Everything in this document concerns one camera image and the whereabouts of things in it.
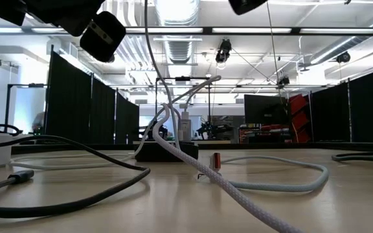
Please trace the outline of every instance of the computer screen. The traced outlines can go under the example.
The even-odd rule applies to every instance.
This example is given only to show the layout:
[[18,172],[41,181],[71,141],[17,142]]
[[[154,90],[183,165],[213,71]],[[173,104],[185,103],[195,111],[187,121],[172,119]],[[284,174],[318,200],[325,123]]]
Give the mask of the computer screen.
[[278,96],[244,95],[246,124],[288,124],[289,117],[284,111],[287,100]]

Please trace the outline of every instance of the wooden table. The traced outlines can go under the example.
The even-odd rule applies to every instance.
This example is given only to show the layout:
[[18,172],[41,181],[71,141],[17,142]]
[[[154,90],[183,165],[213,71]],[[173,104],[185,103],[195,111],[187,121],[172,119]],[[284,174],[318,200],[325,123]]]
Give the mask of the wooden table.
[[[200,151],[200,159],[205,160],[212,152]],[[332,150],[218,152],[223,158],[271,155],[325,165],[330,178],[323,189],[316,192],[242,192],[257,205],[305,232],[373,232],[373,162],[334,162],[330,155],[342,151]],[[31,163],[98,161],[52,159]],[[273,232],[215,184],[195,182],[197,172],[186,164],[142,165],[152,169],[147,178],[95,206],[62,216],[0,219],[0,232]],[[7,168],[0,168],[0,180],[10,173]],[[36,172],[32,182],[0,190],[0,206],[40,206],[73,201],[105,190],[136,173],[118,166]],[[253,160],[223,165],[221,173],[235,181],[300,184],[314,180],[320,171],[277,161]]]

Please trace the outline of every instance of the cable connector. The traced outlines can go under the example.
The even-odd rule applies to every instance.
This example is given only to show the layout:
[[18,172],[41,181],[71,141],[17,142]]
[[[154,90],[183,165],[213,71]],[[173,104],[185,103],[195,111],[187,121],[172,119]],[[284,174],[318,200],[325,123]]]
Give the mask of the cable connector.
[[13,184],[21,184],[27,182],[34,176],[34,170],[25,170],[11,174],[9,178],[14,178],[16,181]]

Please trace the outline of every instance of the air duct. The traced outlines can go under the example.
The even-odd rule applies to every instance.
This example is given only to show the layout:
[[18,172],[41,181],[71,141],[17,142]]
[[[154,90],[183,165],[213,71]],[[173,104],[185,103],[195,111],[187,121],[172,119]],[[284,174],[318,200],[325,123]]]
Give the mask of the air duct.
[[306,63],[304,65],[317,65],[327,60],[330,60],[347,51],[348,49],[351,49],[356,45],[368,40],[369,38],[371,38],[371,36],[342,37],[341,39],[338,39],[335,43],[332,43],[325,49],[314,54],[312,57],[310,57],[310,63]]
[[[159,26],[193,27],[198,23],[200,0],[155,0]],[[165,36],[166,38],[192,38],[192,36]],[[174,64],[190,61],[194,50],[191,41],[165,41],[166,55]]]

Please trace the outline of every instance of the light blue cable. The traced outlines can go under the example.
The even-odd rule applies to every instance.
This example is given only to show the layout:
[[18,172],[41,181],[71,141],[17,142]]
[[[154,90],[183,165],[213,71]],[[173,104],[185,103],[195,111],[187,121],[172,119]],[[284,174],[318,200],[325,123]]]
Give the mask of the light blue cable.
[[313,168],[317,170],[321,170],[322,174],[316,181],[313,181],[309,184],[262,184],[262,183],[245,183],[245,182],[235,182],[230,181],[230,183],[236,188],[248,189],[248,190],[263,190],[263,191],[272,191],[272,192],[310,192],[320,188],[329,178],[329,171],[325,166],[318,165],[318,164],[310,164],[307,162],[298,162],[298,161],[291,161],[289,159],[282,159],[278,157],[270,157],[270,156],[246,156],[246,157],[239,157],[233,159],[226,159],[221,161],[222,164],[238,161],[243,159],[271,159],[276,161],[282,161],[294,165],[305,166],[308,168]]

